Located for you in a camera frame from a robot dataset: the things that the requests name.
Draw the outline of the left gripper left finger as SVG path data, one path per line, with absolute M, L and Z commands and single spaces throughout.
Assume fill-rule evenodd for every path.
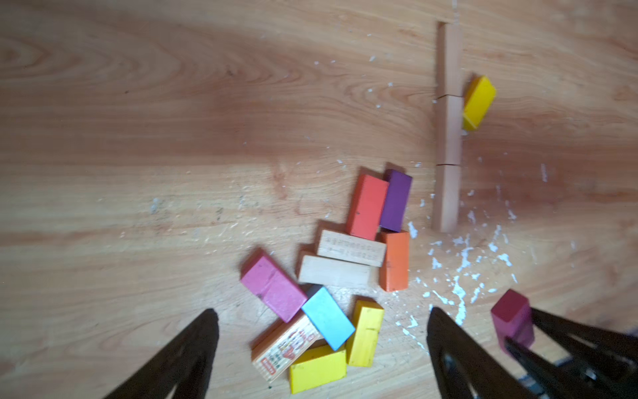
M 219 342 L 219 317 L 206 309 L 109 398 L 204 398 Z

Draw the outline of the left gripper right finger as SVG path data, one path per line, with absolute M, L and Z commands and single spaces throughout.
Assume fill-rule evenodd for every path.
M 534 398 L 445 311 L 434 307 L 427 344 L 443 398 Z

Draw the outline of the purple block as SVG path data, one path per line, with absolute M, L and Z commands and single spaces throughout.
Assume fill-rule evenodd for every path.
M 400 171 L 388 170 L 385 172 L 385 180 L 388 182 L 388 190 L 380 217 L 380 227 L 400 232 L 413 179 Z

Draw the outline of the magenta block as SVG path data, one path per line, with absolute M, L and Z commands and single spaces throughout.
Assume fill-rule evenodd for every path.
M 527 297 L 509 289 L 491 309 L 498 344 L 508 354 L 505 339 L 511 337 L 523 347 L 530 348 L 535 340 L 532 309 Z
M 244 264 L 240 282 L 285 323 L 307 302 L 299 285 L 262 249 L 256 249 Z

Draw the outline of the red block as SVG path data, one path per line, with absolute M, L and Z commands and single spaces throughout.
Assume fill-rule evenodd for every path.
M 357 181 L 347 221 L 347 234 L 375 240 L 389 184 L 370 175 Z

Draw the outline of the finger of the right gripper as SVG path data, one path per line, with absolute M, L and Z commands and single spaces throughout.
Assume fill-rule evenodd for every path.
M 532 319 L 553 341 L 593 369 L 637 369 L 637 337 L 579 324 L 532 309 Z
M 550 398 L 598 398 L 597 390 L 561 371 L 511 337 L 507 337 L 504 342 L 508 352 L 543 387 Z

